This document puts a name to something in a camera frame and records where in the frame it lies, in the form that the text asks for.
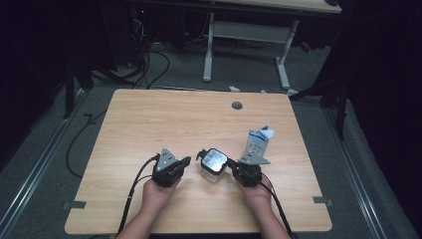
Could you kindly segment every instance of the metal frame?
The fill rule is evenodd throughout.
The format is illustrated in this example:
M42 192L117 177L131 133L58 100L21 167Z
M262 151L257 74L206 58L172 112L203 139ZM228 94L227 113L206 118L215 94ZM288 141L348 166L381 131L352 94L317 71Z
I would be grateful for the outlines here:
M357 202L359 203L360 210L362 211L366 224L372 234L372 238L386 239L387 237L384 229L382 228L381 222L378 219L372 200L370 199L363 182L360 180L359 174L354 166L353 160L351 159L350 153L348 152L347 145L336 133L335 117L333 116L331 109L323 109L323 113L330 125L331 132L336 139L338 148L341 151L345 172L350 180L350 185L356 195Z
M276 65L279 71L282 87L285 90L288 90L290 88L290 83L286 73L285 60L292 45L293 38L295 37L298 25L299 20L293 21L293 24L290 28L222 22L215 21L214 13L211 13L208 28L208 48L205 56L203 81L211 82L213 62L212 45L214 37L283 43L284 48L282 50L281 56L276 57Z
M43 153L40 155L37 163L32 169L31 173L22 184L18 194L13 200L7 212L3 215L0 221L0 238L8 238L15 223L18 221L20 215L25 209L29 199L44 176L50 162L53 160L56 147L62 139L66 129L74 118L77 109L87 98L88 93L80 89L77 94L77 103L75 109L68 115L66 119L62 119L53 136L47 143Z

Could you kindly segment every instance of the desk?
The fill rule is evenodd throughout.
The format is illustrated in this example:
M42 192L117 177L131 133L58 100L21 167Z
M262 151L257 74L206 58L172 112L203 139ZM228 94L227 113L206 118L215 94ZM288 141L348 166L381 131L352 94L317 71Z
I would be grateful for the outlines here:
M241 110L233 102L243 104ZM245 151L250 128L276 133L262 170L272 180L294 231L327 231L331 222L289 98L280 94L117 90L110 102L65 229L70 234L116 233L131 184L141 166L168 148L191 156L183 179L152 233L248 233L259 228L229 170L213 184L200 175L196 154L218 148L233 159ZM152 165L143 175L150 174ZM137 186L127 216L141 204ZM277 206L273 209L278 214Z

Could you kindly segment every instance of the wire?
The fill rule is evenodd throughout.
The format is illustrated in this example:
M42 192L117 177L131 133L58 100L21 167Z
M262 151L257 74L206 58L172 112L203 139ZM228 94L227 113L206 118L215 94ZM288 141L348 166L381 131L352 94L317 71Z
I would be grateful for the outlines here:
M262 88L260 85L258 85L258 84L255 84L255 83L252 83L252 82L248 82L247 81L247 83L249 83L249 84L251 84L251 85L254 85L255 87L257 87L257 88L259 88L260 90L261 90L261 93L262 92L266 92L266 90L264 89L264 88Z
M159 159L159 154L157 154L156 156L150 158L146 163L143 164L143 166L140 168L139 172L137 173L137 176L134 179L134 182L132 184L132 187L130 188L130 192L129 192L128 196L127 196L126 205L124 206L123 215L121 216L121 222L120 222L120 226L118 228L117 235L123 230L124 224L126 223L127 213L129 211L129 208L130 208L130 202L131 202L131 199L133 197L134 188L136 187L136 185L139 183L139 181L141 179L149 176L148 175L148 176L144 176L142 178L139 178L140 175L142 174L143 170L146 168L147 165L149 165L152 161L155 161L155 160L158 160L158 159Z
M280 216L282 217L282 220L283 220L283 222L284 222L284 224L285 224L285 226L286 226L286 230L287 230L287 232L288 232L289 236L291 236L292 238L295 238L295 237L294 237L294 234L293 234L293 232L292 232L292 228L290 227L290 224L289 224L288 218L286 217L286 214L285 214L285 212L283 211L282 204L280 203L280 200L279 200L279 198L277 197L276 190L274 189L273 183L271 182L270 178L269 178L267 175L265 175L264 173L263 173L263 175L264 175L265 177L267 177L267 179L268 179L268 181L270 182L271 187L272 187L272 189L273 189L273 190L272 190L272 189L270 189L270 188L269 188L267 185L265 185L263 182L260 182L260 184L261 184L263 187L265 187L265 189L267 189L267 190L271 193L271 195L273 195L274 201L276 202L277 208L279 209L279 214L280 214Z
M207 29L207 25L208 25L207 23L208 23L209 17L210 17L210 13L207 14L207 18L205 19L204 27L202 28L202 31L199 34L199 36L197 38L195 38L195 40L192 40L192 41L186 42L186 43L196 43L196 42L200 42L200 41L203 41L203 40L208 38L208 37L204 37L202 39L199 39L204 35L205 29Z
M139 43L141 43L142 42L142 38L143 38L143 34L144 34L144 28L143 28L143 24L139 21L139 20L137 20L137 19L133 19L133 21L135 21L138 25L137 25L137 28L136 28L136 30L134 30L134 33L137 33L137 31L139 30L139 28L141 28L142 29L142 32L140 33L140 38L139 38Z
M143 80L145 80L146 81L146 84L148 85L148 80L146 79L146 72L148 71L148 69L149 69L149 51L147 52L147 54L146 54L146 59L147 59L147 63L145 63L145 65L146 65L146 68L145 68L145 70L143 70L143 73L142 73L142 75L136 80L136 82L133 84L133 89L134 88L140 88L140 86L141 86L141 84L142 84L142 82L143 82Z
M75 141L77 140L77 138L81 135L81 133L88 127L88 126L90 126L91 124L93 124L94 122L96 122L96 120L98 119L98 118L100 118L100 117L102 117L104 114L106 113L106 110L105 111L103 111L103 112L101 112L100 114L98 114L95 118L93 118L93 119L91 119L91 120L89 120L88 122L87 122L87 124L85 125L85 126L83 126L79 131L78 131L78 133L74 136L74 138L72 139L72 141L71 141L71 143L69 144L69 147L68 147L68 151L66 152L66 167L68 168L68 171L69 171L69 173L70 174L72 174L73 176L75 176L75 177L78 177L78 178L82 178L82 176L80 175L80 174L78 174L78 173L76 173L72 168L71 168L71 165L70 165L70 161L69 161L69 155L70 155L70 153L71 153L71 149L72 149L72 146L74 145L74 143L75 143Z
M167 66L165 67L165 70L160 75L158 75L158 77L156 77L154 80L152 80L149 84L146 85L147 90L149 90L152 84L156 82L160 77L162 77L167 72L168 68L170 67L170 60L164 54L159 53L159 52L155 52L155 54L162 56L167 61Z
M146 69L146 71L144 72L144 74L143 74L143 78L145 79L145 88L147 88L148 87L148 78L146 77L146 73L148 72L148 69L149 69L149 64L150 64L150 62L151 62L151 59L150 59L150 53L149 53L149 51L147 52L147 54L146 54L146 57L148 58L148 68Z

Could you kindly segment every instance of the person's left hand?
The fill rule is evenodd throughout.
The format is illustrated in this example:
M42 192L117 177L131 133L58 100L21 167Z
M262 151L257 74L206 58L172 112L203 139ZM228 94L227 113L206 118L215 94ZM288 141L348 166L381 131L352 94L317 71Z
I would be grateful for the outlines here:
M152 179L143 184L141 210L152 210L158 214L170 201L171 194L179 184L181 178L171 185L171 187L160 187Z

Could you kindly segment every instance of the hole in table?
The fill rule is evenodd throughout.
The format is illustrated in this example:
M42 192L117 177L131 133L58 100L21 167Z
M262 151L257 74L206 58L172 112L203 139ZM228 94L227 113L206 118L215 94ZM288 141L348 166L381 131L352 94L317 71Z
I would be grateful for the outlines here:
M243 107L243 105L240 102L234 102L234 103L232 103L232 108L234 110L240 110L242 107Z

